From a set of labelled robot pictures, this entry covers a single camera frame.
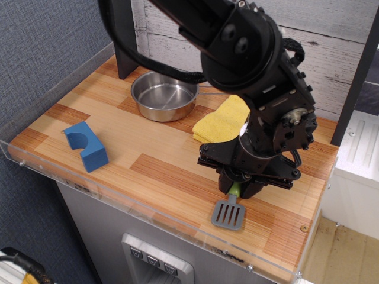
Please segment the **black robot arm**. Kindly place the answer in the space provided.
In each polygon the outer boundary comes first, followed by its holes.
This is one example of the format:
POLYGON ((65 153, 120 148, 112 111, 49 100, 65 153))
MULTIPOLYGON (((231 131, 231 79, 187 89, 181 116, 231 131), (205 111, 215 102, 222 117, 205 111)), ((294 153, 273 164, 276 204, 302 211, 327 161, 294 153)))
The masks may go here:
POLYGON ((230 1, 155 1, 201 52, 211 85, 243 99, 249 116, 238 136, 200 147, 198 163, 216 169, 219 190, 240 184, 248 199, 264 186, 284 189, 300 178, 298 151, 317 128, 311 86, 290 58, 278 26, 254 4, 230 1))

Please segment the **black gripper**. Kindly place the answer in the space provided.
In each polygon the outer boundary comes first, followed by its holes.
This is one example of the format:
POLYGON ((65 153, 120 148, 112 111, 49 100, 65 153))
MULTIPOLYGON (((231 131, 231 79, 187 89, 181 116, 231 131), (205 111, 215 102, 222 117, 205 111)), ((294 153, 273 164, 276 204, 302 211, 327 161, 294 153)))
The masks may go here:
POLYGON ((249 199, 267 185, 290 189, 301 176, 296 163, 282 154, 258 154, 248 139, 236 138, 205 143, 199 149, 198 164, 219 174, 219 191, 228 194, 234 183, 241 184, 240 197, 249 199))

